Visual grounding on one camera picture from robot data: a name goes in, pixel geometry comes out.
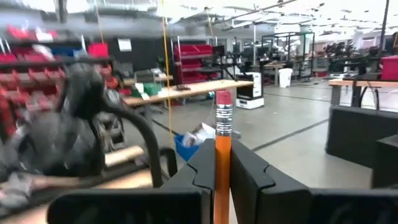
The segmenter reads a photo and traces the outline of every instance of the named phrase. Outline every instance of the pencil eraser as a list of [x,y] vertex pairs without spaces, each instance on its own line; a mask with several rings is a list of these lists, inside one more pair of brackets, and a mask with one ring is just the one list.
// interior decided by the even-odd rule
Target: pencil eraser
[[228,90],[220,90],[216,92],[217,105],[232,105],[232,93]]

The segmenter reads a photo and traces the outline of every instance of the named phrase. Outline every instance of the gray floor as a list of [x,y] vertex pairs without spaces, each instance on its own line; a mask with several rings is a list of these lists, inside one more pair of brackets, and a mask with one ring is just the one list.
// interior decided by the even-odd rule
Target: gray floor
[[[380,89],[382,110],[398,111],[398,90]],[[325,154],[331,90],[326,81],[294,83],[289,88],[264,88],[265,107],[256,110],[234,109],[234,129],[242,133],[241,142],[270,164],[310,187],[367,189],[371,170]],[[350,88],[343,87],[341,104],[349,105]],[[371,90],[363,107],[374,108]],[[167,112],[154,119],[168,126]],[[201,122],[214,122],[211,102],[190,103],[172,108],[172,129],[178,133],[192,130]],[[304,129],[300,134],[282,138]],[[155,125],[160,145],[169,146],[165,129]]]

